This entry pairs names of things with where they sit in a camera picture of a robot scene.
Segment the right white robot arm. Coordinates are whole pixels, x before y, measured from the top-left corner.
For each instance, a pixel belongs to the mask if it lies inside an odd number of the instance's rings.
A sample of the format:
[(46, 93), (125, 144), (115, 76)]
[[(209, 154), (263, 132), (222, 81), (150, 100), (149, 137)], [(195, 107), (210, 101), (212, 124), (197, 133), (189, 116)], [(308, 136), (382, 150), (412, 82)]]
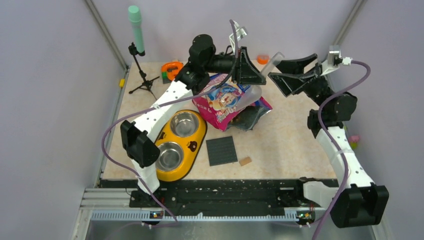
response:
[(328, 74), (353, 64), (355, 60), (342, 57), (339, 47), (332, 45), (325, 61), (319, 61), (316, 54), (286, 59), (278, 52), (261, 71), (285, 97), (304, 93), (318, 105), (309, 112), (307, 127), (327, 155), (338, 186), (303, 177), (293, 200), (299, 206), (313, 202), (329, 210), (338, 228), (378, 225), (389, 200), (388, 189), (366, 173), (346, 136), (344, 122), (356, 110), (357, 97), (349, 87), (334, 91), (327, 80)]

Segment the clear plastic scoop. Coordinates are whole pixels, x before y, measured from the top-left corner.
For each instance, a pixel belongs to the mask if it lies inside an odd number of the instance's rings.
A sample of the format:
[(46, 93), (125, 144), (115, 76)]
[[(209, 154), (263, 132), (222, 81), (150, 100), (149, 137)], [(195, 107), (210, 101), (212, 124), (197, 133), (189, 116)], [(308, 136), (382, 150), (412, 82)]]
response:
[[(263, 69), (260, 73), (267, 78), (267, 75), (271, 72), (271, 70), (276, 65), (276, 62), (283, 60), (285, 57), (281, 52), (277, 52), (272, 58), (269, 57), (269, 62), (263, 66)], [(259, 85), (249, 85), (247, 90), (244, 92), (243, 96), (237, 102), (235, 111), (239, 112), (258, 101), (262, 97), (262, 89)]]

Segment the pink pet food bag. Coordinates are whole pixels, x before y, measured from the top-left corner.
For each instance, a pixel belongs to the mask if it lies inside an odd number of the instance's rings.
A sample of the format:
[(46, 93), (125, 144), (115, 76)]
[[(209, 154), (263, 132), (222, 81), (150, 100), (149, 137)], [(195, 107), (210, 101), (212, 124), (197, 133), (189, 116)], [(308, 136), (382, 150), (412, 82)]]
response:
[(236, 111), (236, 105), (249, 85), (236, 84), (229, 80), (217, 89), (226, 76), (226, 74), (212, 75), (203, 90), (210, 93), (196, 97), (192, 102), (201, 117), (222, 132), (232, 127), (243, 131), (252, 130), (259, 119), (273, 108), (261, 96), (258, 101), (241, 111)]

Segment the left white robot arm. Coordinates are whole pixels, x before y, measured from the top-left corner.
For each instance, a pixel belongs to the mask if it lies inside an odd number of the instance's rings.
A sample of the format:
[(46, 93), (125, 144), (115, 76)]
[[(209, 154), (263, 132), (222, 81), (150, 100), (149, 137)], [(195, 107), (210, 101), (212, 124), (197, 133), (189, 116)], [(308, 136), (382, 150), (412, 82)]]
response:
[(251, 62), (247, 48), (239, 45), (248, 31), (233, 20), (230, 25), (232, 54), (217, 54), (210, 35), (197, 35), (189, 48), (188, 62), (168, 89), (150, 108), (136, 113), (135, 120), (124, 120), (120, 125), (123, 148), (135, 167), (133, 172), (142, 191), (141, 200), (149, 207), (156, 206), (161, 198), (157, 191), (160, 182), (155, 166), (160, 150), (154, 141), (165, 123), (186, 101), (217, 93), (228, 81), (247, 87), (247, 92), (233, 106), (236, 112), (262, 96), (261, 86), (266, 84), (266, 79)]

